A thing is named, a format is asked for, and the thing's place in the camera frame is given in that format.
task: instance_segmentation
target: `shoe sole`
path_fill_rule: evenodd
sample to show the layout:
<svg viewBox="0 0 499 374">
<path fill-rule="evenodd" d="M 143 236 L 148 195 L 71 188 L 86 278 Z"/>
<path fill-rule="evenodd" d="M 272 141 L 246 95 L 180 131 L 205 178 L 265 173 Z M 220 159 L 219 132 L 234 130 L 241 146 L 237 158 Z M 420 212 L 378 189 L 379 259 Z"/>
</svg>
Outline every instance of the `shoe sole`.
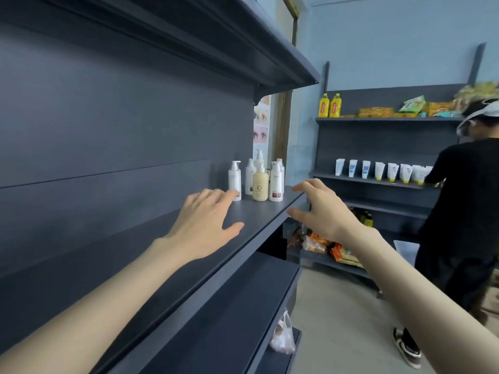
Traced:
<svg viewBox="0 0 499 374">
<path fill-rule="evenodd" d="M 405 356 L 406 353 L 404 352 L 404 350 L 402 349 L 402 347 L 399 345 L 399 343 L 397 343 L 397 340 L 395 339 L 395 336 L 393 336 L 393 333 L 392 333 L 392 340 L 395 343 L 395 346 L 397 347 L 397 349 L 398 349 L 400 355 L 402 356 L 402 358 L 404 359 L 405 363 L 407 365 L 409 365 L 410 367 L 412 367 L 413 369 L 415 369 L 415 370 L 420 370 L 421 369 L 421 364 L 416 365 L 416 364 L 412 363 L 411 361 L 409 361 L 407 359 L 407 357 Z"/>
</svg>

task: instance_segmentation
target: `black shirt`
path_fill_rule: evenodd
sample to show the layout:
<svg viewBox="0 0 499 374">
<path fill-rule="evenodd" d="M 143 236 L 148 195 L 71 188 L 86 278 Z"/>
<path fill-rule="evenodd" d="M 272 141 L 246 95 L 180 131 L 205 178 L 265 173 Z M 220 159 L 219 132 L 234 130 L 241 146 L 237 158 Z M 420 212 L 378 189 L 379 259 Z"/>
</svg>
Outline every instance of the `black shirt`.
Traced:
<svg viewBox="0 0 499 374">
<path fill-rule="evenodd" d="M 499 139 L 443 150 L 425 182 L 446 179 L 420 230 L 422 244 L 457 257 L 494 256 L 499 248 Z"/>
</svg>

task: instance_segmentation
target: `hand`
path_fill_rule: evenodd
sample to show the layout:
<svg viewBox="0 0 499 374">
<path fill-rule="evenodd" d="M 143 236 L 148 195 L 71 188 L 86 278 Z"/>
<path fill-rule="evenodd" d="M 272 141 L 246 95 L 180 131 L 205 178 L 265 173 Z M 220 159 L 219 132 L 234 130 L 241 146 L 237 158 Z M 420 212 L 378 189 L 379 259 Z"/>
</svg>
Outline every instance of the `hand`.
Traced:
<svg viewBox="0 0 499 374">
<path fill-rule="evenodd" d="M 178 254 L 183 255 L 186 263 L 212 254 L 239 235 L 244 226 L 237 222 L 222 229 L 228 208 L 237 195 L 235 190 L 220 189 L 204 189 L 189 195 L 168 235 L 157 239 L 150 249 L 161 250 L 157 245 L 166 243 L 178 248 Z"/>
<path fill-rule="evenodd" d="M 308 179 L 292 189 L 307 194 L 312 211 L 291 208 L 288 210 L 290 217 L 305 224 L 320 237 L 348 245 L 355 231 L 364 227 L 336 193 L 318 178 Z"/>
</svg>

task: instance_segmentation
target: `person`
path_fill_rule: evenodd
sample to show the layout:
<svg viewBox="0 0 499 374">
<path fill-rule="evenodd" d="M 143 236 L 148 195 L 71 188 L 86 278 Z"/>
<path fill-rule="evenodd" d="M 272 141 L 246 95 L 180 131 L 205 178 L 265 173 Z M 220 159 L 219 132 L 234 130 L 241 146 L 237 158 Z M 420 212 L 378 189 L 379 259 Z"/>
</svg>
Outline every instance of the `person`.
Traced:
<svg viewBox="0 0 499 374">
<path fill-rule="evenodd" d="M 312 210 L 290 216 L 348 246 L 383 290 L 439 374 L 496 374 L 499 339 L 432 285 L 381 237 L 361 224 L 320 180 L 295 187 Z M 187 197 L 170 232 L 137 260 L 0 356 L 9 374 L 84 374 L 128 320 L 175 270 L 215 252 L 243 227 L 222 222 L 236 191 L 203 190 Z"/>
<path fill-rule="evenodd" d="M 420 229 L 415 268 L 482 322 L 483 299 L 499 247 L 499 101 L 477 101 L 464 112 L 458 134 L 473 142 L 443 150 L 425 182 L 445 180 Z M 404 361 L 421 368 L 421 350 L 407 329 L 393 341 Z"/>
</svg>

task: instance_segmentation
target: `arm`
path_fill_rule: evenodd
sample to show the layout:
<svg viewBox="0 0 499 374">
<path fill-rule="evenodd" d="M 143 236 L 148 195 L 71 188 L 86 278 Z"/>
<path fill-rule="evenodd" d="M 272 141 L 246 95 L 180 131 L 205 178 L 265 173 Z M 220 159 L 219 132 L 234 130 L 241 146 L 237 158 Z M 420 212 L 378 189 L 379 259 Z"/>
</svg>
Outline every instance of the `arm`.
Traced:
<svg viewBox="0 0 499 374">
<path fill-rule="evenodd" d="M 443 150 L 438 155 L 437 161 L 431 172 L 426 176 L 425 183 L 439 183 L 447 178 L 451 165 L 451 158 L 448 149 Z"/>
<path fill-rule="evenodd" d="M 237 195 L 203 190 L 187 197 L 172 229 L 135 261 L 0 356 L 9 374 L 87 374 L 154 292 L 181 266 L 236 237 L 223 230 Z"/>
<path fill-rule="evenodd" d="M 306 192 L 312 211 L 292 209 L 290 216 L 355 254 L 437 373 L 499 372 L 499 339 L 415 270 L 376 229 L 362 225 L 331 189 L 316 178 L 293 189 Z"/>
</svg>

